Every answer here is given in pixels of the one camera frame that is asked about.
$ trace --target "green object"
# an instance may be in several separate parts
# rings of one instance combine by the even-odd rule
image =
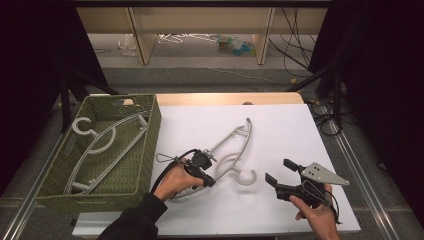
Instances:
[[[78,135],[69,128],[35,199],[48,208],[69,213],[122,211],[137,206],[143,195],[149,192],[162,118],[156,95],[86,97],[76,116],[91,120],[90,123],[81,123],[80,129],[101,132],[125,117],[144,111],[149,112],[145,118],[148,123],[146,134],[90,194],[63,194],[75,164],[93,141],[92,136]],[[137,121],[117,127],[113,144],[103,153],[88,155],[76,181],[88,182],[102,173],[134,139],[139,128]],[[104,146],[110,136],[111,133],[105,134],[93,149]]]

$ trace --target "hand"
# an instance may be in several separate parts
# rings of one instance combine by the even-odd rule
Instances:
[[[331,193],[331,185],[325,184],[325,190]],[[313,209],[306,205],[305,202],[298,197],[292,195],[289,199],[290,202],[299,209],[299,212],[296,215],[296,220],[299,221],[303,217],[306,217],[318,239],[340,239],[340,235],[336,228],[334,213],[329,207],[321,204],[319,207]]]
[[[202,179],[191,176],[184,170],[184,164],[178,163],[169,170],[153,194],[162,202],[165,202],[189,187],[202,185]]]

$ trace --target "person's left hand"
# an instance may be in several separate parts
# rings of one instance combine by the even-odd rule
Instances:
[[[169,198],[175,196],[175,194],[180,193],[187,188],[202,185],[202,179],[188,174],[184,170],[183,163],[179,163],[169,170],[153,194],[162,202],[165,202]]]

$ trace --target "person's right hand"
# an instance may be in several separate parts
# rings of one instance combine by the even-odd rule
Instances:
[[[325,190],[331,193],[331,185],[325,184]],[[289,199],[299,209],[296,220],[299,221],[305,217],[318,239],[340,239],[336,228],[336,219],[331,208],[324,204],[321,204],[317,208],[311,208],[302,199],[293,195]]]

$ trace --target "table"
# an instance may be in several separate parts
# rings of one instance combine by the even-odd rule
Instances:
[[[243,175],[246,171],[249,177],[250,169],[258,175],[256,182],[248,187],[235,184],[234,177],[225,175],[213,188],[196,193],[197,196],[168,201],[168,211],[157,222],[160,236],[277,236],[311,231],[306,221],[293,220],[296,208],[276,199],[274,189],[264,179],[264,173],[268,172],[285,184],[299,184],[298,174],[284,169],[284,157],[303,166],[316,161],[334,171],[309,109],[297,93],[158,94],[158,102],[162,124],[157,153],[178,155],[193,145],[210,149],[227,131],[244,125],[245,118],[249,117],[253,125],[252,138],[240,160],[242,165],[238,166],[242,177],[246,177]],[[253,105],[242,105],[246,102]],[[171,132],[173,137],[166,137]],[[215,157],[237,148],[240,141],[243,139],[232,139]],[[166,165],[154,163],[153,182]],[[343,189],[334,186],[333,193],[344,223],[338,226],[339,231],[359,231]],[[82,213],[73,235],[95,238],[118,216],[119,212]]]

